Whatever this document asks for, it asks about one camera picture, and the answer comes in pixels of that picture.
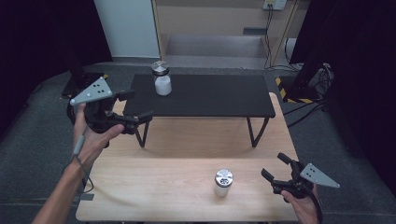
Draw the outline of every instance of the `finger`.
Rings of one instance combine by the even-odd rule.
[[[103,141],[108,142],[111,139],[117,137],[124,130],[124,126],[122,124],[117,124],[111,127],[107,132],[103,133],[104,138]]]
[[[76,114],[76,123],[85,122],[84,109],[85,109],[85,104],[78,105],[78,111]]]
[[[314,188],[312,189],[312,193],[314,193],[315,197],[318,197],[318,188],[317,188],[316,184],[314,184]]]
[[[289,203],[291,203],[291,204],[294,204],[294,203],[295,203],[295,201],[294,201],[294,196],[293,196],[290,192],[288,192],[288,191],[286,191],[286,190],[282,190],[282,191],[280,192],[280,194],[281,194]]]

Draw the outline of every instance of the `wall outlet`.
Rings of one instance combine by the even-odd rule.
[[[262,9],[269,10],[269,5],[272,4],[273,10],[283,10],[288,0],[265,0]]]

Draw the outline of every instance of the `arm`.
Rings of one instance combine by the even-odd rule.
[[[74,128],[74,145],[87,127],[84,118],[84,107],[85,105],[78,107]],[[93,165],[93,162],[102,153],[106,143],[117,137],[123,131],[123,128],[122,125],[116,125],[102,134],[95,133],[90,128],[87,129],[84,133],[84,144],[78,154],[78,158],[82,161],[86,169]],[[55,187],[55,190],[36,215],[33,223],[65,223],[70,205],[73,202],[83,176],[84,171],[78,162],[72,160],[64,170],[64,174]]]
[[[318,197],[318,191],[316,186],[314,186],[312,191],[315,197]],[[315,207],[314,202],[312,202],[311,198],[306,197],[303,199],[296,199],[291,193],[285,190],[282,190],[280,194],[291,204],[291,206],[293,206],[299,223],[318,224],[317,208]]]

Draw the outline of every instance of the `jar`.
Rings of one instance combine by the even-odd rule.
[[[228,194],[232,183],[233,173],[228,169],[221,169],[215,175],[215,187],[213,191],[217,196],[224,197]]]
[[[171,93],[172,84],[168,63],[164,61],[155,62],[151,66],[151,72],[154,75],[155,91],[163,96]]]

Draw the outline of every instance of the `wrist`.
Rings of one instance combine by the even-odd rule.
[[[66,169],[64,169],[65,178],[72,182],[80,183],[81,179],[84,177],[84,171],[81,166],[75,160],[72,160]]]

